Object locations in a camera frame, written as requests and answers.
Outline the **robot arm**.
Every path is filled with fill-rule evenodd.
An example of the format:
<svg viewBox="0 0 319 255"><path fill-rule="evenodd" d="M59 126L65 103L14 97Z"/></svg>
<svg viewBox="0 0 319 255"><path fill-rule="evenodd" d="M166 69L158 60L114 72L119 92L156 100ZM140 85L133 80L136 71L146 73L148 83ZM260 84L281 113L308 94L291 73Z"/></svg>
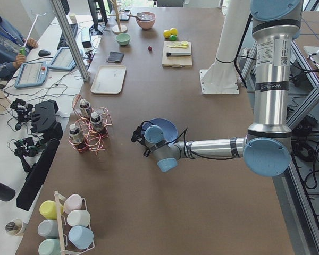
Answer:
<svg viewBox="0 0 319 255"><path fill-rule="evenodd" d="M205 141L167 139L154 121L139 125L132 142L153 155L161 171L181 158L243 158L262 176L277 176L290 164L291 128L286 124L291 43L301 27L302 1L251 1L252 35L257 42L254 121L243 138Z"/></svg>

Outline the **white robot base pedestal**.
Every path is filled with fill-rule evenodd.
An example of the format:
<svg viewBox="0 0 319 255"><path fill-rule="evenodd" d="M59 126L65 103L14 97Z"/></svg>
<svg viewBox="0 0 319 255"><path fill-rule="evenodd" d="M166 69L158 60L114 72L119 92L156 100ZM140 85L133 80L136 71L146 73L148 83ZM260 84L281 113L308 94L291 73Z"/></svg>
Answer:
<svg viewBox="0 0 319 255"><path fill-rule="evenodd" d="M250 0L235 0L229 3L215 61L209 69L200 70L203 94L239 93L234 64L249 15Z"/></svg>

